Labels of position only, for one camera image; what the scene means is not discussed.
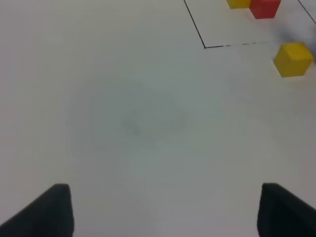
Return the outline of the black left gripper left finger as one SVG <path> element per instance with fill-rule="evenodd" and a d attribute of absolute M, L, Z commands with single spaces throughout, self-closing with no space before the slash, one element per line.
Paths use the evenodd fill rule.
<path fill-rule="evenodd" d="M 0 225 L 2 237 L 72 237 L 74 214 L 68 184 L 55 184 Z"/>

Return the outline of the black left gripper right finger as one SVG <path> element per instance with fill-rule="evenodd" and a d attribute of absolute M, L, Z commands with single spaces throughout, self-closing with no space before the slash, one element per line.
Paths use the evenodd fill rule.
<path fill-rule="evenodd" d="M 316 209 L 281 185 L 264 183 L 257 230 L 260 237 L 314 237 Z"/>

